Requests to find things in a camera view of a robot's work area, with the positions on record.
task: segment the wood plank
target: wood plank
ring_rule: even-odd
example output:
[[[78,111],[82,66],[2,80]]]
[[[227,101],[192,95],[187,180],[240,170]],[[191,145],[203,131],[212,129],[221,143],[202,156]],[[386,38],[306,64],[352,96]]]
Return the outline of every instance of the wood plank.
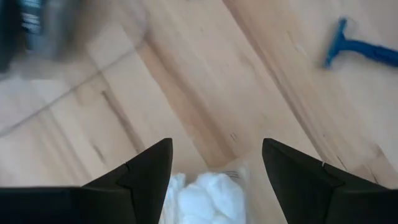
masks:
[[[102,76],[0,138],[0,185],[83,185],[137,154]]]
[[[201,128],[210,130],[217,139],[208,148],[198,148],[205,159],[232,161],[258,149],[264,137],[306,149],[306,153],[318,157],[221,1],[148,0],[144,5],[150,14],[149,47],[171,80],[166,83],[165,78],[156,77],[159,85],[169,101],[177,93],[172,93],[168,85],[176,86],[179,90],[174,91],[186,98],[178,103],[190,104],[173,103],[174,110],[180,111],[177,114],[193,113],[181,112],[185,108],[197,111],[195,119],[204,122]],[[214,159],[206,161],[210,166],[220,166]]]
[[[75,47],[71,46],[74,53],[62,62],[37,57],[15,62],[10,78],[0,83],[0,134],[11,131],[96,74],[97,68],[88,54]]]
[[[201,113],[200,107],[195,106],[179,87],[178,81],[170,75],[152,47],[146,44],[139,54],[206,163],[228,163],[230,159],[220,150],[224,146],[223,138],[220,139],[214,132],[216,127],[211,118]]]
[[[218,172],[237,172],[246,194],[248,223],[287,223],[282,208],[269,181],[261,149],[216,169]]]
[[[392,116],[396,100],[391,97],[397,92],[395,71],[357,57],[340,58],[344,64],[330,72],[320,68],[333,24],[341,15],[360,21],[361,37],[377,40],[359,1],[224,3],[325,162],[353,171],[385,154],[398,167],[392,147],[397,139]]]
[[[145,148],[163,138],[173,138],[173,171],[197,174],[207,170],[181,122],[138,54],[130,54],[104,71],[111,103],[126,115]]]

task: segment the razor head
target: razor head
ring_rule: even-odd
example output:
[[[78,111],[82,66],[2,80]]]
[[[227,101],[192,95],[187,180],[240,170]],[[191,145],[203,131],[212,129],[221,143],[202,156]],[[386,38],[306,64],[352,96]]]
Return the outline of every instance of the razor head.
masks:
[[[351,175],[273,139],[262,156],[288,224],[398,223],[398,190]]]
[[[341,47],[345,42],[344,30],[347,27],[347,18],[340,18],[338,21],[338,27],[335,32],[335,36],[329,46],[328,53],[326,55],[325,62],[323,63],[323,67],[329,69],[331,67],[331,63],[335,59],[335,57],[339,54]]]

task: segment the light wooden floorboard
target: light wooden floorboard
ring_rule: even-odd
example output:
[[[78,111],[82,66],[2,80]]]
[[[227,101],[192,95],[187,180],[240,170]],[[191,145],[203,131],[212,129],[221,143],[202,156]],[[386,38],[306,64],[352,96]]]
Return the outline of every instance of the light wooden floorboard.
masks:
[[[246,167],[257,221],[285,223],[264,138],[398,186],[397,70],[353,54],[320,68],[342,15],[398,48],[394,1],[87,2],[77,53],[0,83],[0,186],[83,185],[163,138],[173,172]]]

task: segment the blue razor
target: blue razor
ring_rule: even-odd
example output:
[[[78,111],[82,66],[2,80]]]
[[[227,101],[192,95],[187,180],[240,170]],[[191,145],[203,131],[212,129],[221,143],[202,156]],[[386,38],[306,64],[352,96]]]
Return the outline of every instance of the blue razor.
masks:
[[[397,51],[358,40],[347,40],[344,36],[346,26],[347,18],[341,18],[338,22],[338,28],[333,42],[330,45],[325,63],[323,64],[324,68],[331,68],[332,61],[341,51],[357,52],[368,59],[398,67]]]

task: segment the white tissue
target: white tissue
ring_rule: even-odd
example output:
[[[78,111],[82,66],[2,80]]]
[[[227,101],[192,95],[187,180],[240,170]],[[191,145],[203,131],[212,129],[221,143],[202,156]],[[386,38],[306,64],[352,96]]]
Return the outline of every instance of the white tissue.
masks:
[[[206,173],[184,184],[184,174],[170,178],[160,224],[246,224],[244,192],[226,174]]]

